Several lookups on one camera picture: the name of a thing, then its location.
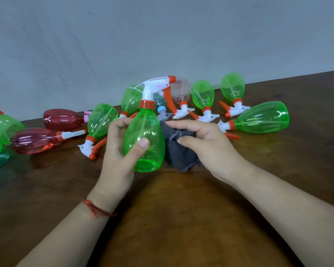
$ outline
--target red string bracelet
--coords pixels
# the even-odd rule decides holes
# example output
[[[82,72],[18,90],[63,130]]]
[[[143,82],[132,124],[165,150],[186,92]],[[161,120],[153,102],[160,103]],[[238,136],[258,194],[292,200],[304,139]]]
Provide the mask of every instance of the red string bracelet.
[[[86,198],[83,199],[83,202],[89,207],[89,209],[91,210],[91,212],[93,213],[95,218],[98,218],[98,214],[100,214],[102,216],[108,216],[108,217],[116,216],[116,212],[113,212],[112,214],[110,214],[107,211],[104,211],[104,210],[100,209],[99,207],[96,207],[93,204],[93,202],[91,202],[90,200],[87,200]]]

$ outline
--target gray cloth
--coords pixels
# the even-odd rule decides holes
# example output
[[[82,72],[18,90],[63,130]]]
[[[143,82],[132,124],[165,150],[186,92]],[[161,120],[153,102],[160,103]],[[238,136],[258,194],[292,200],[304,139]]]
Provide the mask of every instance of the gray cloth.
[[[178,171],[186,172],[192,166],[198,164],[197,154],[177,140],[183,136],[195,137],[196,133],[189,130],[179,130],[171,128],[165,122],[161,122],[162,134],[166,140],[165,161],[176,168]]]

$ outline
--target forearm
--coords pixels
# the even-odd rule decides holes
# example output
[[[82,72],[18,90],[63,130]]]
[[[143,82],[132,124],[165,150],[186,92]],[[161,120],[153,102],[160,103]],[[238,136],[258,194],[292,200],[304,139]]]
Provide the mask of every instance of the forearm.
[[[334,206],[254,165],[246,167],[233,186],[305,266],[334,266]]]
[[[116,205],[112,201],[106,202],[94,192],[89,194],[88,199],[109,212]],[[18,266],[86,266],[107,221],[105,216],[96,219],[89,207],[81,202]]]

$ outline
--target finger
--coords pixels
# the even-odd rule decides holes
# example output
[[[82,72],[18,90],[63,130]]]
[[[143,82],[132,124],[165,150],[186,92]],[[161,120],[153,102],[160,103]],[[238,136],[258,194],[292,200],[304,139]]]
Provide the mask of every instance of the finger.
[[[196,139],[192,136],[184,136],[184,137],[180,137],[177,142],[181,145],[183,145],[184,147],[188,147],[190,149],[192,149],[193,151],[195,151],[196,153],[199,150],[199,147],[201,146],[200,144],[203,142],[202,139]]]
[[[130,151],[126,154],[126,156],[122,159],[124,171],[132,171],[137,161],[145,154],[149,146],[150,142],[146,138],[142,138],[136,142]]]
[[[120,145],[120,130],[131,123],[130,118],[120,118],[110,123],[107,133],[107,149],[117,149]]]
[[[209,123],[195,120],[180,120],[180,121],[167,121],[166,125],[177,129],[186,129],[189,131],[197,132],[201,130],[203,127],[208,126]]]

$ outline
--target left hand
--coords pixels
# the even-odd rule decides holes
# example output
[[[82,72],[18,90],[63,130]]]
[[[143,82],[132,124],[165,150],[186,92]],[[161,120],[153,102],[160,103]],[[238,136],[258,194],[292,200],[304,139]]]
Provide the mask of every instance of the left hand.
[[[114,211],[129,190],[135,164],[150,145],[148,139],[140,139],[124,157],[124,136],[131,121],[130,118],[121,118],[109,125],[100,178],[87,197],[95,206],[108,212]]]

